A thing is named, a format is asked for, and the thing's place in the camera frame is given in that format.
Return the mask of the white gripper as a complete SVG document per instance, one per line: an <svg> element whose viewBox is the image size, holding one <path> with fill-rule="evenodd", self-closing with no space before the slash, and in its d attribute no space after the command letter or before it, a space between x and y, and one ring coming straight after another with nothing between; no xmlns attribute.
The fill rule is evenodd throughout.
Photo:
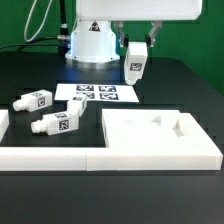
<svg viewBox="0 0 224 224"><path fill-rule="evenodd" d="M153 47L162 28L161 21L196 20L202 4L203 0L76 0L76 14L85 21L115 21L121 47L129 44L122 21L152 21L145 42Z"/></svg>

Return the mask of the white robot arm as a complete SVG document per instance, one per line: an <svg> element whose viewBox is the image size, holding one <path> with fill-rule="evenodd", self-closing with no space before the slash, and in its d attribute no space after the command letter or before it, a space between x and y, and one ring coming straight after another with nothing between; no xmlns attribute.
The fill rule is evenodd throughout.
<svg viewBox="0 0 224 224"><path fill-rule="evenodd" d="M70 35L65 58L81 66L102 68L117 62L117 44L139 46L146 56L163 21L196 20L203 0L76 0L76 26ZM122 32L126 21L150 21L151 31L143 43L133 43Z"/></svg>

